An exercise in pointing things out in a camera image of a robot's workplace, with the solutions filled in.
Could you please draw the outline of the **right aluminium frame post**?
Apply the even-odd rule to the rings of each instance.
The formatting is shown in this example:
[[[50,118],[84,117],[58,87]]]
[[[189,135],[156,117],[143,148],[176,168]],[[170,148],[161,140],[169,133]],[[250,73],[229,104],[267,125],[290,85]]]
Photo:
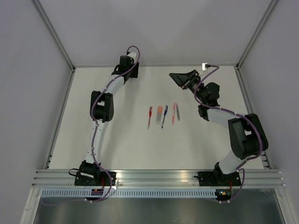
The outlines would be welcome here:
[[[247,58],[250,50],[252,49],[253,45],[255,44],[255,42],[257,41],[260,33],[262,32],[264,26],[266,25],[268,19],[270,18],[270,16],[272,15],[273,11],[275,10],[275,7],[277,6],[277,4],[279,3],[279,0],[271,0],[264,12],[264,14],[262,15],[261,20],[259,21],[257,27],[255,28],[253,35],[251,36],[248,44],[245,47],[245,50],[243,51],[240,59],[238,60],[238,62],[236,63],[236,69],[239,70],[241,68],[241,66],[244,64],[245,59]]]

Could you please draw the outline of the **aluminium frame post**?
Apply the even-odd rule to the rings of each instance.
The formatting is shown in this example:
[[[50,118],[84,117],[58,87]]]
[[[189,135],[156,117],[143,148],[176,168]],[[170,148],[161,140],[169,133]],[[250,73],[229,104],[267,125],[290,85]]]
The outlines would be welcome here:
[[[255,28],[253,35],[251,36],[248,44],[245,47],[245,50],[243,51],[240,59],[238,60],[238,62],[236,63],[236,69],[239,70],[241,68],[241,66],[244,64],[245,59],[247,58],[250,50],[252,49],[253,45],[255,44],[255,42],[257,41],[260,33],[262,32],[264,26],[266,25],[268,19],[270,18],[270,16],[272,15],[273,11],[275,10],[275,7],[277,6],[277,4],[279,3],[279,0],[271,0],[264,12],[264,14],[262,15],[261,20],[259,21],[257,27]]]
[[[67,51],[65,50],[65,47],[63,46],[50,18],[48,17],[44,7],[42,6],[41,2],[39,0],[31,0],[34,8],[38,12],[39,16],[41,17],[41,20],[43,24],[46,26],[51,38],[53,39],[58,51],[60,52],[62,58],[68,65],[71,71],[75,70],[75,66],[73,62],[71,61],[71,58],[69,57]]]

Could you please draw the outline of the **blue gel pen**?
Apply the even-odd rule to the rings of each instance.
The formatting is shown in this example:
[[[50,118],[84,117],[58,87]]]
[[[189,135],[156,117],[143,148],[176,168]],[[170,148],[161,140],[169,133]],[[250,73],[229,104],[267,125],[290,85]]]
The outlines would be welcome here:
[[[162,124],[161,124],[161,128],[164,128],[164,123],[165,123],[165,117],[167,115],[168,112],[168,105],[165,106],[165,110],[164,110],[164,115],[163,115],[163,120],[162,120]]]

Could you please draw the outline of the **left aluminium frame post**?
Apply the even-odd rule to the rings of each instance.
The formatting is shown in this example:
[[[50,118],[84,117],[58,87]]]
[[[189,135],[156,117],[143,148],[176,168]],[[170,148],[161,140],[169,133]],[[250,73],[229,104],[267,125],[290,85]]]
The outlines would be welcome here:
[[[34,8],[38,12],[39,16],[41,17],[41,20],[43,24],[46,26],[51,38],[53,39],[58,51],[60,52],[62,58],[68,65],[71,71],[75,70],[75,66],[73,62],[71,61],[71,58],[69,57],[67,51],[65,50],[65,47],[63,46],[50,18],[48,17],[44,7],[42,6],[41,2],[39,0],[31,0]]]

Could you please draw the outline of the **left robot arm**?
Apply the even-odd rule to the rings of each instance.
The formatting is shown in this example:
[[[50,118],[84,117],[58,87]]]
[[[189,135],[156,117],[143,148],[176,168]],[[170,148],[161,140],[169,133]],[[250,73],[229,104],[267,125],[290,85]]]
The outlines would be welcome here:
[[[104,171],[100,156],[104,136],[108,124],[114,116],[114,95],[130,78],[138,78],[139,56],[135,52],[127,52],[120,57],[120,62],[114,68],[110,80],[101,91],[91,93],[90,116],[93,121],[89,149],[79,168],[75,168],[75,186],[115,185],[116,172]]]

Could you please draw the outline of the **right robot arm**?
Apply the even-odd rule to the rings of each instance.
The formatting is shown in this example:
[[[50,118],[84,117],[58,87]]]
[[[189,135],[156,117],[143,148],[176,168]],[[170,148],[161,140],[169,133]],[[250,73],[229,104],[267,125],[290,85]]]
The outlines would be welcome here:
[[[199,116],[217,123],[229,132],[231,151],[213,171],[199,171],[195,178],[200,186],[241,186],[239,171],[248,161],[258,158],[269,143],[259,117],[255,113],[241,115],[221,108],[218,104],[220,86],[214,82],[203,83],[196,70],[188,73],[170,73],[172,80],[183,90],[190,90],[199,103]]]

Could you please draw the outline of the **purple grey marker pen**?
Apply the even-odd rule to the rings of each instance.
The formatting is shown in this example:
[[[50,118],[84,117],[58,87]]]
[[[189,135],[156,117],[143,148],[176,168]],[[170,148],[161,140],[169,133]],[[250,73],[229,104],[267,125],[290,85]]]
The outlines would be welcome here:
[[[177,112],[177,120],[180,121],[180,113],[179,113],[178,104],[176,104],[176,112]]]

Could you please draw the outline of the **aluminium mounting rail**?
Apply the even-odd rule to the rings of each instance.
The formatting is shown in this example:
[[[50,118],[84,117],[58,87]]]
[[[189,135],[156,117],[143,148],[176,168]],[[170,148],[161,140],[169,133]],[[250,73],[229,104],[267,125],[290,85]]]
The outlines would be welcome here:
[[[285,188],[286,183],[280,170],[275,169],[246,169],[245,178],[242,172],[234,181],[217,184],[217,181],[201,177],[198,170],[115,170],[115,186],[124,189],[189,189],[189,188],[226,188],[233,184],[248,189]],[[32,187],[40,188],[71,188],[74,187],[75,177],[67,169],[40,169],[34,174]]]

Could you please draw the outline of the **orange highlighter pen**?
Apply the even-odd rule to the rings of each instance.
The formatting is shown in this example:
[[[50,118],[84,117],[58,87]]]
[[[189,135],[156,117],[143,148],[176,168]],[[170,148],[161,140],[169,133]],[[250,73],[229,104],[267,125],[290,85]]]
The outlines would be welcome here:
[[[163,107],[159,106],[157,108],[157,116],[156,116],[156,121],[155,121],[156,125],[159,125],[161,123],[162,112],[163,112]]]

